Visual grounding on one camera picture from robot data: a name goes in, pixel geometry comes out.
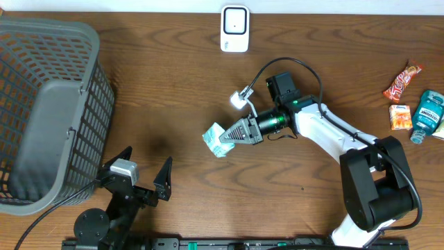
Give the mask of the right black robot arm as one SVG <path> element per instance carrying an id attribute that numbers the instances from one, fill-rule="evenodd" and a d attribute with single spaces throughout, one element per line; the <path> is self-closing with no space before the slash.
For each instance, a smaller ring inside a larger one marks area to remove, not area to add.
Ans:
<path id="1" fill-rule="evenodd" d="M 258 144 L 264 136 L 290 128 L 333 157 L 340 164 L 348 213 L 331 235 L 335 245 L 367 248 L 396 220 L 422 210 L 399 140 L 379 139 L 347 124 L 315 96 L 302 96 L 288 72 L 268 78 L 266 85 L 275 107 L 242 117 L 219 142 Z"/>

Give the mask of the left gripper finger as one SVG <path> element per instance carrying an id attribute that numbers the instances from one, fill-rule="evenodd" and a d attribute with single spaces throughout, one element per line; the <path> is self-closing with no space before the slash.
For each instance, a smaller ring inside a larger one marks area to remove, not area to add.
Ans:
<path id="1" fill-rule="evenodd" d="M 117 161 L 118 159 L 130 160 L 133 148 L 131 146 L 127 146 L 123 151 L 117 154 L 115 157 L 111 158 L 109 161 L 103 164 L 104 169 L 109 169 L 111 165 Z"/>
<path id="2" fill-rule="evenodd" d="M 168 201 L 171 197 L 172 163 L 173 158 L 168 157 L 153 181 L 158 199 L 163 201 Z"/>

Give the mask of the red chocolate bar wrapper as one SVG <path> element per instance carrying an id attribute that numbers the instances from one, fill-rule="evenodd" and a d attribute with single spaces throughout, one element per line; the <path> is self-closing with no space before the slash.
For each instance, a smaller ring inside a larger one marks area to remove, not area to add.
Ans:
<path id="1" fill-rule="evenodd" d="M 411 80 L 422 70 L 422 65 L 417 64 L 413 60 L 408 60 L 405 68 L 394 78 L 388 89 L 382 92 L 383 96 L 394 103 L 399 103 Z"/>

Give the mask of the small orange snack box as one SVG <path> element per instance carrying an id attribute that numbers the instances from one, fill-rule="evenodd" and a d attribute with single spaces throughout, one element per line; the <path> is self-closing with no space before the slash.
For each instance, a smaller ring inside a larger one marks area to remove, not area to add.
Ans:
<path id="1" fill-rule="evenodd" d="M 389 107 L 389 117 L 391 122 L 391 129 L 394 131 L 409 130 L 413 128 L 410 106 L 391 105 Z"/>

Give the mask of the blue mouthwash bottle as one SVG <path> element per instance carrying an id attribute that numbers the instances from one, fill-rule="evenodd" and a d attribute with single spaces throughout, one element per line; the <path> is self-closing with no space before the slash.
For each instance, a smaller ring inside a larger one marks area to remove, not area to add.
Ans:
<path id="1" fill-rule="evenodd" d="M 435 132 L 442 117 L 443 95 L 433 90 L 426 90 L 412 118 L 413 132 L 410 140 L 415 144 L 421 144 L 427 136 Z"/>

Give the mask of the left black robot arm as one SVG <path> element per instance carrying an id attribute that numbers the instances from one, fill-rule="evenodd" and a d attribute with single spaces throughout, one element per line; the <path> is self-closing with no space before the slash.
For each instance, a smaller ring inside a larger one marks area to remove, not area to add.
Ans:
<path id="1" fill-rule="evenodd" d="M 156 207 L 160 200 L 170 199 L 173 158 L 166 159 L 153 181 L 155 189 L 150 190 L 137 185 L 139 170 L 130 160 L 132 150 L 126 147 L 99 170 L 98 186 L 112 194 L 108 207 L 82 212 L 74 224 L 75 240 L 65 240 L 63 249 L 141 249 L 146 246 L 130 235 L 130 228 L 139 210 Z"/>

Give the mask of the light blue tissue pack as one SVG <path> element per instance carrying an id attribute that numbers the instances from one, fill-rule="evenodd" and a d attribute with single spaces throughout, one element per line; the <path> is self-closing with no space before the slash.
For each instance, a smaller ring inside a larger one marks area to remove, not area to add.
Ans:
<path id="1" fill-rule="evenodd" d="M 234 143 L 222 143 L 220 141 L 219 137 L 224 132 L 225 130 L 219 124 L 213 123 L 202 135 L 203 141 L 217 158 L 226 157 L 226 154 L 235 147 Z"/>

